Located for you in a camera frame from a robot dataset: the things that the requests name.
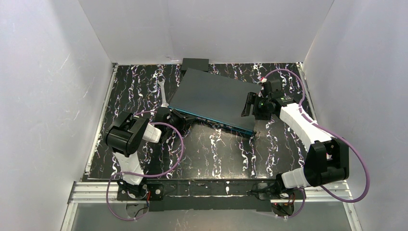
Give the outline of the large dark network switch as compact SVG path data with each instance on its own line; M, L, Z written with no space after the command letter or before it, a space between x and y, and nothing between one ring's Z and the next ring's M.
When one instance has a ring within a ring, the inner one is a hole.
M168 107L251 136L256 133L255 118L241 113L247 94L260 90L254 83L189 68Z

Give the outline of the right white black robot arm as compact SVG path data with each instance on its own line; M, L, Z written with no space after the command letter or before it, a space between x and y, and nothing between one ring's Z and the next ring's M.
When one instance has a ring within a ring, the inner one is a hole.
M307 114L301 113L299 104L293 97L274 98L272 94L260 97L250 92L241 115L254 115L259 120L267 120L271 115L276 115L295 132L306 148L303 167L278 174L274 184L276 190L318 187L349 177L346 144L319 129Z

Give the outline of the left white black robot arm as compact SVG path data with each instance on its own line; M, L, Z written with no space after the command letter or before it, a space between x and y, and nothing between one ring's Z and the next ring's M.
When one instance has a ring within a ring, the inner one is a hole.
M158 178L172 172L181 162L185 146L181 132L197 117L188 115L176 109L159 107L147 113L153 113L154 119L141 117L144 112L130 113L121 112L117 119L108 128L104 141L112 149L113 155L119 162L121 171L112 175L122 176L122 180L130 185L140 185L144 178ZM162 143L167 137L175 132L180 138L181 150L179 157L171 168L160 174L144 174L137 155L137 150L142 141L150 143Z

